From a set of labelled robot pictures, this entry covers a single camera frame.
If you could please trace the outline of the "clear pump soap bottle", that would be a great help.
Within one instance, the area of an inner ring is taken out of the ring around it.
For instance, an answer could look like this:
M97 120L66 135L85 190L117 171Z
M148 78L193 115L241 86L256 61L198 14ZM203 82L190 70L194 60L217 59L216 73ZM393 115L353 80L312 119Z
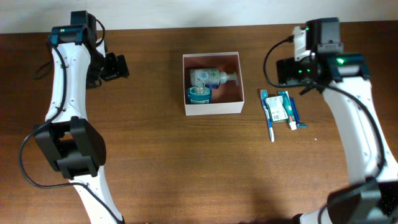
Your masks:
M236 72L226 73L217 68L197 68L190 70L190 82L192 86L205 86L211 89L218 89L220 85L227 82L234 82L239 85Z

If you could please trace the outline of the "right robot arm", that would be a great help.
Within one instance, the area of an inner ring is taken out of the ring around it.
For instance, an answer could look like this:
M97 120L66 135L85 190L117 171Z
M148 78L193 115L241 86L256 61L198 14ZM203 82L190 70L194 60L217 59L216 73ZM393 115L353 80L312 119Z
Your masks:
M295 27L294 56L277 62L284 87L318 90L334 116L345 150L349 186L295 223L396 223L397 161L374 108L370 72L361 54L346 54L337 18Z

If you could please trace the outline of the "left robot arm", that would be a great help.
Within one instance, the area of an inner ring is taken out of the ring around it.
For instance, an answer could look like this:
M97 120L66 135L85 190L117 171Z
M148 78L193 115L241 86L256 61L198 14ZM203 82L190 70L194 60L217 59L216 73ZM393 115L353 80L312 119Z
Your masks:
M34 138L51 168L78 192L92 223L124 223L106 183L106 145L89 123L86 91L117 78L127 78L123 55L109 53L102 23L87 11L73 11L70 24L53 27L46 41L52 56L44 66L53 73L52 97L44 124Z

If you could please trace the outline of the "green white soap bar pack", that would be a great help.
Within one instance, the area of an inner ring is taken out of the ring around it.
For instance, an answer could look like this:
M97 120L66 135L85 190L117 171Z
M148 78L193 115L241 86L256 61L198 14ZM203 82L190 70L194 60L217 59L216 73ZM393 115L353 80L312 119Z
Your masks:
M273 96L266 98L266 105L273 123L286 121L288 119L287 112L283 106L283 97Z

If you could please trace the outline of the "blue white toothbrush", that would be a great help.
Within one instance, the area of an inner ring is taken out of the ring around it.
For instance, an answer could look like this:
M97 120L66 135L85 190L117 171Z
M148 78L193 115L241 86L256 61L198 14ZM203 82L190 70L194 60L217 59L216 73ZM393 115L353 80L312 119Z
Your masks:
M274 130L273 130L272 123L271 123L271 116L270 116L270 114L269 114L269 110L268 110L268 107L267 107L267 105L266 105L266 98L267 98L267 96L268 96L268 94L267 94L267 91L266 91L266 90L261 90L261 91L260 91L260 97L261 97L262 107L263 107L263 110L264 110L264 112L265 112L266 119L267 119L267 125L268 125L268 130L269 130L269 137L270 137L271 142L274 142L274 141L275 141L275 138L274 138Z

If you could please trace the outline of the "green toothpaste tube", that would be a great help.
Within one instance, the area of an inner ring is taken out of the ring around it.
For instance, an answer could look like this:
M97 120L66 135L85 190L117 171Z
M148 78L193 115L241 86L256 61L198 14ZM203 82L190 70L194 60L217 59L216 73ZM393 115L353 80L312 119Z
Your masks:
M282 105L283 105L284 109L286 110L289 126L290 126L291 130L294 131L297 129L297 123L296 123L296 119L295 119L292 105L290 102L289 93L288 93L288 91L278 91L278 95L282 97L282 100L283 100Z

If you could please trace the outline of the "teal mouthwash bottle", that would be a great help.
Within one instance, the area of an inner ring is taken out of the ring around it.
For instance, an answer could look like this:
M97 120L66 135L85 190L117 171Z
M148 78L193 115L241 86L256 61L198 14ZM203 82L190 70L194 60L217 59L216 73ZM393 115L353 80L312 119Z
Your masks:
M192 105L208 104L213 96L212 89L206 87L202 80L197 80L192 83L192 87L188 89L188 102Z

